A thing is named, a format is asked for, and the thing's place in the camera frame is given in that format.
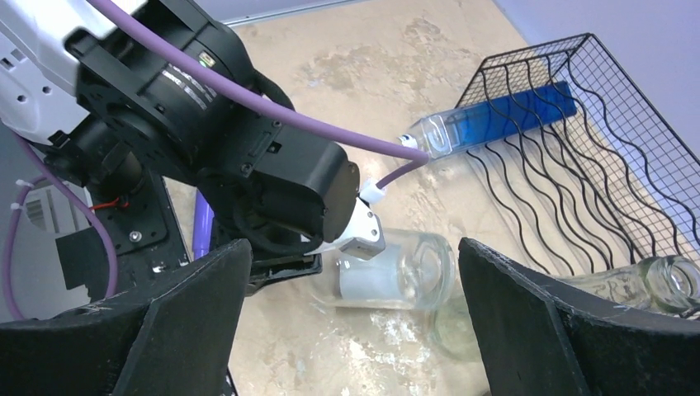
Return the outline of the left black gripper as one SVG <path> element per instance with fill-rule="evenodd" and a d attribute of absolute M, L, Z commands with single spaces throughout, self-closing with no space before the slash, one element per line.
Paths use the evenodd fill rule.
<path fill-rule="evenodd" d="M 254 226 L 253 230 L 274 243 L 289 243 L 300 239 L 299 234 L 266 221 Z M 320 274 L 322 265 L 320 255 L 282 256 L 253 246 L 253 264 L 245 294 L 249 297 L 269 285 Z"/>

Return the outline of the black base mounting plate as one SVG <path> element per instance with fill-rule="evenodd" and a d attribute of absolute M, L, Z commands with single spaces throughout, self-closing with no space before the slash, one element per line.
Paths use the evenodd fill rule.
<path fill-rule="evenodd" d="M 97 217 L 109 233 L 117 256 L 118 292 L 155 282 L 190 262 L 163 179 L 147 172 L 140 191 L 124 209 L 102 209 Z M 64 283 L 87 288 L 90 300 L 105 296 L 109 265 L 101 237 L 90 227 L 57 238 Z"/>

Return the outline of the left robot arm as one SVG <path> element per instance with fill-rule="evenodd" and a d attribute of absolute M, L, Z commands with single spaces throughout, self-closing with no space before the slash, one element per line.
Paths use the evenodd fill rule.
<path fill-rule="evenodd" d="M 214 245 L 252 244 L 250 293 L 321 272 L 357 202 L 340 145 L 229 99 L 86 1 L 4 1 L 1 34 L 2 122 L 56 175 L 107 199 L 147 172 L 197 187 Z"/>

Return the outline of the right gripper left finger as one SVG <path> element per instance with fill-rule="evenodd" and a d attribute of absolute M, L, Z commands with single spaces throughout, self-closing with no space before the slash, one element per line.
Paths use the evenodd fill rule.
<path fill-rule="evenodd" d="M 1 326 L 4 395 L 228 395 L 247 240 L 46 320 Z"/>

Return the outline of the clear bottle white cap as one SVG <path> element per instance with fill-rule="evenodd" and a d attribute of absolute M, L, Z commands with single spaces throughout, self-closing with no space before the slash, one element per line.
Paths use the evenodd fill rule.
<path fill-rule="evenodd" d="M 321 254 L 323 270 L 310 276 L 310 294 L 330 307 L 434 310 L 450 296 L 456 259 L 440 234 L 385 230 L 385 249 L 364 260 L 339 250 Z"/>
<path fill-rule="evenodd" d="M 450 298 L 428 320 L 432 343 L 446 356 L 459 361 L 481 360 L 480 348 L 464 295 Z"/>

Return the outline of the blue square glass bottle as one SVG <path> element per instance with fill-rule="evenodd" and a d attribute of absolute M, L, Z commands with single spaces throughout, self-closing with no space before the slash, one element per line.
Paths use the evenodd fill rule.
<path fill-rule="evenodd" d="M 576 113 L 568 83 L 556 82 L 425 116 L 400 135 L 399 142 L 437 160 Z"/>

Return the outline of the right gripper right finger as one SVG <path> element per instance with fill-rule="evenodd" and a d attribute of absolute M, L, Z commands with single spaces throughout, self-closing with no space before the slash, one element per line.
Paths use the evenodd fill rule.
<path fill-rule="evenodd" d="M 473 238 L 458 263 L 492 394 L 698 394 L 698 322 L 615 304 Z"/>

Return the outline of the clear empty glass bottle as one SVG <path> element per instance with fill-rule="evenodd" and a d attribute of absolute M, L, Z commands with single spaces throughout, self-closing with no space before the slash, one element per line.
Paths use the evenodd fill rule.
<path fill-rule="evenodd" d="M 683 315 L 699 310 L 699 265 L 682 256 L 648 257 L 629 266 L 559 280 L 648 312 Z"/>

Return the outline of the aluminium frame rail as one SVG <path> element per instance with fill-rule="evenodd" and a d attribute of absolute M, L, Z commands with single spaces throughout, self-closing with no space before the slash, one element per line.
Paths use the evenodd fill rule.
<path fill-rule="evenodd" d="M 303 5 L 303 6 L 297 6 L 297 7 L 292 7 L 280 11 L 275 11 L 275 12 L 263 12 L 263 13 L 258 13 L 252 16 L 240 16 L 237 18 L 229 19 L 227 21 L 224 21 L 224 24 L 228 27 L 234 27 L 234 26 L 241 26 L 241 25 L 247 25 L 247 24 L 252 24 L 256 22 L 261 22 L 261 21 L 268 21 L 268 20 L 273 20 L 277 18 L 283 18 L 283 17 L 290 17 L 293 15 L 297 14 L 303 14 L 303 13 L 308 13 L 308 12 L 317 12 L 321 11 L 324 9 L 328 8 L 333 8 L 333 7 L 342 7 L 342 6 L 347 6 L 353 3 L 359 3 L 362 2 L 362 0 L 343 0 L 343 1 L 323 1 L 323 2 L 317 2 L 317 3 L 312 3 L 308 5 Z"/>

